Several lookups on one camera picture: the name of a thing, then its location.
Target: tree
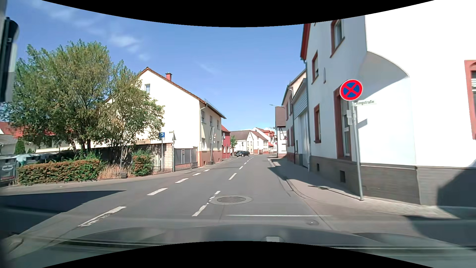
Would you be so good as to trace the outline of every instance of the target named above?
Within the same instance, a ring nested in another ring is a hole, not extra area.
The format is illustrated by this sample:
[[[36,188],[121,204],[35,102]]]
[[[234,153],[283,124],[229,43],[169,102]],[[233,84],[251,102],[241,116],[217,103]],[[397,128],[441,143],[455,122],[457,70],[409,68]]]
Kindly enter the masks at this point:
[[[48,52],[27,47],[19,59],[13,101],[4,115],[36,145],[67,141],[90,148],[98,135],[99,108],[111,93],[113,63],[98,42],[70,42]]]
[[[48,52],[27,48],[17,63],[13,101],[3,117],[36,145],[66,141],[83,149],[91,142],[121,147],[147,132],[155,139],[163,127],[163,106],[141,90],[136,73],[98,42],[70,42]]]
[[[17,144],[15,145],[15,153],[16,155],[22,155],[25,153],[25,143],[22,140],[17,140]]]
[[[232,136],[230,138],[230,146],[231,146],[231,148],[233,148],[233,152],[235,152],[235,146],[237,144],[238,144],[237,139],[235,138],[235,136]]]

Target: road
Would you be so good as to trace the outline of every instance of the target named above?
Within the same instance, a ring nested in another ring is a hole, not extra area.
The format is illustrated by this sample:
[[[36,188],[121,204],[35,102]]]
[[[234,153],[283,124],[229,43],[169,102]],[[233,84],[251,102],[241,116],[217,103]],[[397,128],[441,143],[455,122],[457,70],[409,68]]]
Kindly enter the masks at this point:
[[[128,227],[250,223],[426,236],[403,216],[304,200],[274,168],[265,155],[252,155],[158,179],[9,191],[0,197],[7,205],[9,219],[4,228],[24,238],[9,257],[13,258],[13,267],[29,267],[32,259],[41,258],[34,252],[56,238],[72,239]],[[49,265],[61,262],[51,261],[43,260]]]

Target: blue sky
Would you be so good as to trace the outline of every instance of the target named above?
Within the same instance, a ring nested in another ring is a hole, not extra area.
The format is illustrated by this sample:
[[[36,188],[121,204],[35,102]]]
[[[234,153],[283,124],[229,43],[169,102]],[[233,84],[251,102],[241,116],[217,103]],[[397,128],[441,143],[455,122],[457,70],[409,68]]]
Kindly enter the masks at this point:
[[[10,0],[7,16],[20,26],[18,57],[27,44],[53,50],[68,41],[99,41],[114,62],[165,75],[226,117],[229,130],[274,126],[274,107],[304,68],[302,25],[219,28],[140,21],[40,0]]]

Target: black car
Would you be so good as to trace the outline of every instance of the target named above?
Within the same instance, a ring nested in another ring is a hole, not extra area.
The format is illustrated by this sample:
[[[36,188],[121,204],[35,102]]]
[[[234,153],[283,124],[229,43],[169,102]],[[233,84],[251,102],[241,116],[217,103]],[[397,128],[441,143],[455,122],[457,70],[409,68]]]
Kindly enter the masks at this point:
[[[237,156],[240,157],[240,156],[249,156],[249,152],[248,151],[239,151],[237,153]]]

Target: gate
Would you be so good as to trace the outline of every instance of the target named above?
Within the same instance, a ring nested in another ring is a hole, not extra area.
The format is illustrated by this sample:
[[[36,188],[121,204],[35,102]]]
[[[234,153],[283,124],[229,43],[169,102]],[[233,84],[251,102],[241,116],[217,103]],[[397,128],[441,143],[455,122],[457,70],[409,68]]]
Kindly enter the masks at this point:
[[[175,171],[198,167],[197,148],[179,149],[174,151]]]

